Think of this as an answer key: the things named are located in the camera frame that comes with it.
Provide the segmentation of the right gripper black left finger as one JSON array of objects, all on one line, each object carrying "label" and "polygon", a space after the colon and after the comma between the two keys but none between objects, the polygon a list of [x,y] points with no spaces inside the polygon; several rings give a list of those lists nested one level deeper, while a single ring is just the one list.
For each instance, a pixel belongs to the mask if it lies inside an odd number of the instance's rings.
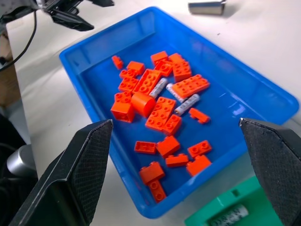
[{"label": "right gripper black left finger", "polygon": [[104,183],[112,128],[108,119],[78,130],[49,164],[10,225],[90,225]]}]

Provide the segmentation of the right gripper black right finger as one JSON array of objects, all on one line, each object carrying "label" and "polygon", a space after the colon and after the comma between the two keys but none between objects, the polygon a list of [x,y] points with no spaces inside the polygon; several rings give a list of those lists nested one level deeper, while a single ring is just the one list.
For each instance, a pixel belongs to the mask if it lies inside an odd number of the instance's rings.
[{"label": "right gripper black right finger", "polygon": [[251,164],[275,213],[285,226],[301,224],[301,138],[267,121],[241,118]]}]

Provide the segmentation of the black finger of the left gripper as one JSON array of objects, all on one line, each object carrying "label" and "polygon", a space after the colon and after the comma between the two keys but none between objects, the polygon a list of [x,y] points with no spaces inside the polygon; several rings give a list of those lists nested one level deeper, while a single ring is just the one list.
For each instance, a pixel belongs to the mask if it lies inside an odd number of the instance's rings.
[{"label": "black finger of the left gripper", "polygon": [[89,0],[94,5],[98,5],[100,7],[112,7],[115,3],[112,0]]},{"label": "black finger of the left gripper", "polygon": [[94,29],[93,25],[82,19],[80,16],[69,12],[62,12],[54,9],[50,12],[50,15],[54,23],[76,31],[85,32]]}]

